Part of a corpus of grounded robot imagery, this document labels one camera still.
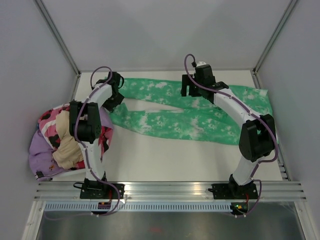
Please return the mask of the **green tie-dye trousers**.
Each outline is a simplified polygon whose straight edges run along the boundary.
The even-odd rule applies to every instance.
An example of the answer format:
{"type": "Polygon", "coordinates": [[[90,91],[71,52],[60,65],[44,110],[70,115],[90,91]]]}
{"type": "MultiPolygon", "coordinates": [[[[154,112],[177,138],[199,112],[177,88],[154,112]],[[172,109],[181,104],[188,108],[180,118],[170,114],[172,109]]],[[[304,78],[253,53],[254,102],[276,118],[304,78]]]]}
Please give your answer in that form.
{"type": "Polygon", "coordinates": [[[119,90],[125,98],[174,109],[128,110],[122,102],[110,114],[110,119],[114,125],[146,136],[238,145],[240,126],[205,98],[182,97],[181,86],[179,81],[127,78],[119,90]]]}

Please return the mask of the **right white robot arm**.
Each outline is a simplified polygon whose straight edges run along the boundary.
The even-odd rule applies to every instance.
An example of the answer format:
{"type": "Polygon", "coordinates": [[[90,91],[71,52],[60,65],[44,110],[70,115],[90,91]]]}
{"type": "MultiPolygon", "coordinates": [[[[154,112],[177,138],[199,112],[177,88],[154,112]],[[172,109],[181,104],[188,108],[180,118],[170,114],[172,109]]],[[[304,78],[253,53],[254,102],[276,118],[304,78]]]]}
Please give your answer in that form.
{"type": "Polygon", "coordinates": [[[182,76],[181,96],[203,97],[227,113],[240,128],[241,158],[227,189],[230,196],[240,198],[246,192],[246,185],[253,182],[259,164],[266,163],[272,152],[279,152],[274,118],[253,110],[227,84],[217,82],[209,64],[194,61],[191,65],[194,74],[186,72],[182,76]]]}

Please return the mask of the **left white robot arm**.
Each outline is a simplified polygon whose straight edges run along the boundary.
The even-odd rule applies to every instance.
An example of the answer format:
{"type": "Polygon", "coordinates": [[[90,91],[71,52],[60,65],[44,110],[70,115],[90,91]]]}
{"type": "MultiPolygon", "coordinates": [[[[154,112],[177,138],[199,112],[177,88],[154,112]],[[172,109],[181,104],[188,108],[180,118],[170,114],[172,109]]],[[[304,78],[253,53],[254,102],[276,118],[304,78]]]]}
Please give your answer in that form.
{"type": "Polygon", "coordinates": [[[124,100],[119,89],[124,78],[110,71],[106,79],[98,80],[91,86],[91,93],[82,101],[69,103],[69,132],[77,141],[85,165],[86,184],[92,184],[91,193],[97,198],[105,198],[109,186],[105,183],[106,172],[102,165],[102,156],[109,149],[108,143],[99,143],[101,136],[113,129],[109,113],[113,112],[124,100]]]}

